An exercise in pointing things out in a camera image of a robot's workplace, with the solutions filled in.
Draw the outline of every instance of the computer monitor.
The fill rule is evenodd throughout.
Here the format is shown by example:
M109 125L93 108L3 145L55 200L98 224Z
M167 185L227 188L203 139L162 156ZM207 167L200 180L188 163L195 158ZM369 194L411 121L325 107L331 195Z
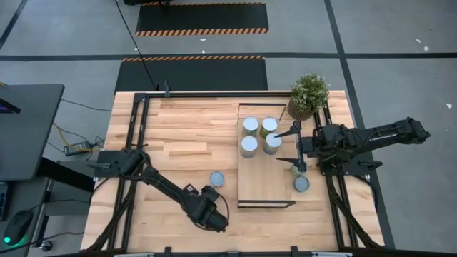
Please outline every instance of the computer monitor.
M0 114L18 114L20 112L21 109L15 107L6 100L0 99Z

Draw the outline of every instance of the orange striped tape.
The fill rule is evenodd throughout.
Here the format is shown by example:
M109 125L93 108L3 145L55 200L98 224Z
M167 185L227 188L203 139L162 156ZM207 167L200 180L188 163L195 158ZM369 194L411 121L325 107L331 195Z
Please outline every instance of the orange striped tape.
M215 60L215 59L262 59L263 56L162 56L162 57L140 57L124 58L125 61L184 61L184 60Z
M137 31L135 36L193 36L193 35L229 35L229 34L266 34L267 28L241 29L177 29L159 31Z
M222 4L265 4L264 2L246 2L246 3L170 3L171 6L197 6L197 5L222 5ZM141 6L158 6L158 2L153 2L153 3L145 3L142 4Z

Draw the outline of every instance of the black metal frame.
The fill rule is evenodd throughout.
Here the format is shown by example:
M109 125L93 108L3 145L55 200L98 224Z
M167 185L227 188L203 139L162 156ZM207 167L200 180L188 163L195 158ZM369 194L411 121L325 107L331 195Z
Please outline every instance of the black metal frame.
M326 103L326 105L323 108L323 114L325 116L326 124L327 125L332 124L333 122L331 120L330 109L328 107L328 103ZM319 121L321 121L320 117L318 116L318 113L316 113L316 115L317 115L316 120L318 119ZM316 128L318 128L320 126L321 126L320 122L319 122L319 125L316 124ZM332 178L332 176L327 176L326 178L329 178L329 179L326 179L326 183L327 183L328 193L330 194L330 186L331 186L330 182L333 183L333 178ZM340 188L341 199L343 200L343 203L346 206L346 208L349 210L349 212L351 212L351 205L349 203L348 190L346 188L346 182L344 181L344 175L343 174L339 174L337 176L337 179L338 179L338 186ZM335 203L332 203L332 205L333 205L332 208L331 208L332 216L335 216L335 214L338 216L338 210L334 208L335 207ZM338 224L339 224L338 230L341 230L341 222L338 222ZM351 224L349 223L349 221L346 221L346 224L348 226L349 240L351 242L351 246L358 247L358 241L357 241L356 232L354 231L354 229L351 226ZM342 246L345 246L343 237L341 237L341 243L342 243Z
M149 107L149 101L153 98L198 98L198 97L290 97L290 91L208 91L208 92L153 92L153 93L136 93L134 96L134 105L132 107L131 119L129 124L129 132L126 140L126 147L131 148L133 144L131 140L134 134L134 127L136 121L137 109L139 107L139 102L143 101L143 113L141 116L140 131L138 137L137 148L142 148L144 142L144 133L146 128L147 113ZM324 108L324 114L326 117L326 123L331 124L330 111L328 105ZM316 122L316 128L321 126L321 118L318 113L314 114L314 120ZM338 244L338 251L340 254L343 253L353 253L355 256L452 256L449 253L431 253L431 252L419 252L419 251L402 251L402 250L393 250L393 249L384 249L384 248L358 248L357 246L357 236L355 233L356 228L360 231L363 230L358 224L357 220L351 215L351 209L348 201L348 194L346 189L346 184L343 176L338 177L338 182L341 192L341 201L335 201L332 194L335 193L335 187L333 184L333 177L326 176L326 183L329 195L329 201L331 204L331 212L333 218L333 224L335 227L336 242ZM124 190L123 179L120 179L118 192L116 196L116 203L114 209L119 209L119 203L122 198L122 192ZM133 205L131 202L127 208L125 226L123 231L122 246L120 251L127 252L127 247L129 243L129 234L131 226L131 217L133 215ZM344 245L343 232L341 229L341 220L339 217L338 209L344 214L348 221L348 229L350 233L351 245L352 247L346 247ZM116 234L116 230L113 230L111 235ZM115 236L110 237L108 250L112 251L114 248L114 239ZM172 253L171 248L167 247L163 253L154 253L154 256L325 256L325 252L310 252L310 251L298 251L296 246L291 247L291 251L285 252L224 252L224 253Z
M240 203L265 203L265 204L286 204L282 206L239 206ZM287 208L294 205L295 201L281 201L281 200L238 200L238 208Z

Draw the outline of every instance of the green plant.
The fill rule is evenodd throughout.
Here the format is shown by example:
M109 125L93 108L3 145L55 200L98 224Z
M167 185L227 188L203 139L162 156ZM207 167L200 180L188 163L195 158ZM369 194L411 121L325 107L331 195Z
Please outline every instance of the green plant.
M328 84L322 76L306 74L301 76L292 87L292 101L301 109L317 111L328 99Z

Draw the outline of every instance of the can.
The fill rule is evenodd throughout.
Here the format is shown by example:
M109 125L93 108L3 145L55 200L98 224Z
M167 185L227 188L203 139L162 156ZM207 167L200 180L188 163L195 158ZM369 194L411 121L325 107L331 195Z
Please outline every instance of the can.
M265 139L266 135L274 132L278 128L278 122L273 117L266 117L262 121L262 127L260 128L260 136Z
M244 158L252 158L256 155L257 139L253 136L245 136L241 141L240 154Z
M299 177L305 174L306 170L308 169L308 164L305 163L305 171L300 171L297 166L291 165L291 173L292 175Z
M295 178L293 182L293 187L300 193L309 189L309 180L303 176Z
M209 184L214 188L221 188L224 185L224 175L219 171L214 171L209 176Z
M246 117L243 121L243 136L256 136L258 121L256 117Z
M275 154L278 151L279 146L281 146L283 141L281 138L275 138L277 135L277 133L270 133L266 136L265 141L263 142L263 151L266 154Z

